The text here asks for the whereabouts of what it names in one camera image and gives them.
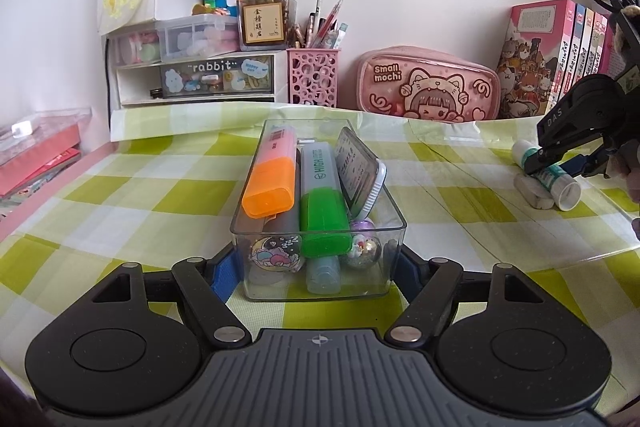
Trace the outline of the round cartoon sticker badge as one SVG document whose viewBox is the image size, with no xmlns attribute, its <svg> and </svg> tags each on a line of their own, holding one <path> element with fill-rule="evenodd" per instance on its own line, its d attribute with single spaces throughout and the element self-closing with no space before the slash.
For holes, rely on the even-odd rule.
<svg viewBox="0 0 640 427">
<path fill-rule="evenodd" d="M 260 269 L 296 273 L 305 262 L 300 245 L 302 240 L 299 235 L 271 235 L 259 239 L 250 248 L 248 257 Z"/>
</svg>

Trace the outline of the pink cat pencil case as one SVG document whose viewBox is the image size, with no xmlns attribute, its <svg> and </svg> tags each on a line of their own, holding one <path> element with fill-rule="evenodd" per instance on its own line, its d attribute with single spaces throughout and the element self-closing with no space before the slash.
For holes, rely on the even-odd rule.
<svg viewBox="0 0 640 427">
<path fill-rule="evenodd" d="M 391 46 L 360 57 L 357 102 L 363 112 L 465 122 L 493 120 L 500 106 L 496 73 L 454 55 Z"/>
</svg>

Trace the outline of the green highlighter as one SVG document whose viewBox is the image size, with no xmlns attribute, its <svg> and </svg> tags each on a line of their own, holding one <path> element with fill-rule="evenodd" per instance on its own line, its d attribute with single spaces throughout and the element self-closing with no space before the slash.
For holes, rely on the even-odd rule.
<svg viewBox="0 0 640 427">
<path fill-rule="evenodd" d="M 299 152 L 302 255 L 346 255 L 352 236 L 332 147 L 328 142 L 306 143 Z"/>
</svg>

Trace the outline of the clear rabbit drawer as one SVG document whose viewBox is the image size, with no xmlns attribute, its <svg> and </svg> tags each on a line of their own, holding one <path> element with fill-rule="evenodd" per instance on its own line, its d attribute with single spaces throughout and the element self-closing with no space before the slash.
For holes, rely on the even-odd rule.
<svg viewBox="0 0 640 427">
<path fill-rule="evenodd" d="M 223 57 L 160 68 L 163 96 L 267 93 L 273 85 L 273 58 Z"/>
</svg>

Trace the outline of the clear plastic storage box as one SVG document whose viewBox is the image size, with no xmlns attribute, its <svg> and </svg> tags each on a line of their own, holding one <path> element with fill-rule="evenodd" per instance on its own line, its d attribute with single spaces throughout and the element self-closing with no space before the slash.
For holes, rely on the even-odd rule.
<svg viewBox="0 0 640 427">
<path fill-rule="evenodd" d="M 195 60 L 239 51 L 238 19 L 228 15 L 201 14 L 154 25 L 160 38 L 160 59 L 167 63 Z"/>
</svg>

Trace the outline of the pens in holder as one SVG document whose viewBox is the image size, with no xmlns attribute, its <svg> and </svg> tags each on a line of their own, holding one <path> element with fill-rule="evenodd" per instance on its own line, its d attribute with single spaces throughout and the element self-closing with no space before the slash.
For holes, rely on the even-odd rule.
<svg viewBox="0 0 640 427">
<path fill-rule="evenodd" d="M 340 45 L 338 39 L 348 29 L 338 23 L 344 0 L 337 0 L 332 9 L 322 14 L 323 0 L 314 2 L 314 10 L 309 13 L 302 47 L 305 49 L 336 49 Z"/>
</svg>

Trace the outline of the pink perforated pen holder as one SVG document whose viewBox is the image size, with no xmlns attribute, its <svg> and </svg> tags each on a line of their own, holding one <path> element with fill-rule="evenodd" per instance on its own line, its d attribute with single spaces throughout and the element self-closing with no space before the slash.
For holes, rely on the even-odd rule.
<svg viewBox="0 0 640 427">
<path fill-rule="evenodd" d="M 288 49 L 288 101 L 337 106 L 338 49 Z"/>
</svg>

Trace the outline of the glass jar with label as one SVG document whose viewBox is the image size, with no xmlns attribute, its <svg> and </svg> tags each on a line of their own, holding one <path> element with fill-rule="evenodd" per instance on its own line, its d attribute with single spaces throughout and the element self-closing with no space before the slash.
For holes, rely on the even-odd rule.
<svg viewBox="0 0 640 427">
<path fill-rule="evenodd" d="M 284 50 L 293 25 L 292 0 L 239 0 L 238 31 L 242 51 Z"/>
</svg>

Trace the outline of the clear acrylic organizer box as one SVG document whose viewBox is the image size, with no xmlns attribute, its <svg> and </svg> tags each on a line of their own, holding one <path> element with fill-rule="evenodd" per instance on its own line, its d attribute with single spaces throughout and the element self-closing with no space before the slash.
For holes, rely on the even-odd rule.
<svg viewBox="0 0 640 427">
<path fill-rule="evenodd" d="M 267 120 L 231 222 L 246 297 L 385 294 L 407 226 L 386 173 L 347 120 Z"/>
</svg>

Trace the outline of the boxed book set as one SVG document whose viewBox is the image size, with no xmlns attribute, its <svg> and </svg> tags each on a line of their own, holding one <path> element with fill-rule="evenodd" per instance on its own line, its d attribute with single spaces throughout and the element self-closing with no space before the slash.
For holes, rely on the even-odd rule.
<svg viewBox="0 0 640 427">
<path fill-rule="evenodd" d="M 573 0 L 515 5 L 497 75 L 502 118 L 547 114 L 582 78 L 597 74 L 608 18 Z"/>
</svg>

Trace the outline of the orange highlighter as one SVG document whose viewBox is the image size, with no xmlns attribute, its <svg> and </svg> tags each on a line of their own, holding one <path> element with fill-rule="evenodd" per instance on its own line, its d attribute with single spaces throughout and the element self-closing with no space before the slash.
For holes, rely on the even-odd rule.
<svg viewBox="0 0 640 427">
<path fill-rule="evenodd" d="M 286 124 L 262 134 L 241 200 L 248 217 L 267 218 L 293 208 L 296 144 L 295 130 Z"/>
</svg>

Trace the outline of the white teal glue stick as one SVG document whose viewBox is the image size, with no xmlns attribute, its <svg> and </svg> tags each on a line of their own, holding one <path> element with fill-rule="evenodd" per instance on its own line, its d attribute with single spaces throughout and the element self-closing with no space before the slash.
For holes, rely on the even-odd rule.
<svg viewBox="0 0 640 427">
<path fill-rule="evenodd" d="M 526 176 L 537 179 L 549 191 L 555 207 L 561 211 L 573 210 L 582 198 L 580 184 L 558 165 L 544 167 Z"/>
</svg>

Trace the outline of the green checkered tablecloth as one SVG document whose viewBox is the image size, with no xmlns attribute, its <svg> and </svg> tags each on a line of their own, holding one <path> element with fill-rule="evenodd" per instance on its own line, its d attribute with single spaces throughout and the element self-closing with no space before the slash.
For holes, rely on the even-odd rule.
<svg viewBox="0 0 640 427">
<path fill-rule="evenodd" d="M 128 415 L 222 355 L 221 415 L 393 425 L 433 353 L 516 415 L 602 414 L 639 394 L 638 205 L 540 153 L 533 118 L 292 118 L 208 104 L 73 168 L 1 245 L 1 363 L 66 407 Z"/>
</svg>

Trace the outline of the white eraser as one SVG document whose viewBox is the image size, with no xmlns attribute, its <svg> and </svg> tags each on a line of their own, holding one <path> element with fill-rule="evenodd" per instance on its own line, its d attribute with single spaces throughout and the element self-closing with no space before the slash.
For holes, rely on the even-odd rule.
<svg viewBox="0 0 640 427">
<path fill-rule="evenodd" d="M 549 210 L 554 207 L 551 194 L 537 179 L 526 174 L 517 174 L 513 184 L 530 207 L 539 210 Z"/>
</svg>

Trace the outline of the white drawer organizer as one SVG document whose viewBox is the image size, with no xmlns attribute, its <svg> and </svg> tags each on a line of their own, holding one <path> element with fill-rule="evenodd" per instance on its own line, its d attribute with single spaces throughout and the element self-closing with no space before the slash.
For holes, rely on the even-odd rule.
<svg viewBox="0 0 640 427">
<path fill-rule="evenodd" d="M 285 52 L 241 48 L 243 1 L 99 0 L 111 101 L 288 101 Z"/>
</svg>

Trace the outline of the white charger plug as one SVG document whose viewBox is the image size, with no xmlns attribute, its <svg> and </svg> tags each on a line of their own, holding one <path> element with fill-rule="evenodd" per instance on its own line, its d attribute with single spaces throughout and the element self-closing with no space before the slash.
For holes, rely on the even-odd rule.
<svg viewBox="0 0 640 427">
<path fill-rule="evenodd" d="M 34 133 L 38 124 L 34 124 L 31 120 L 22 120 L 12 124 L 11 132 L 14 139 L 21 140 L 27 138 Z"/>
</svg>

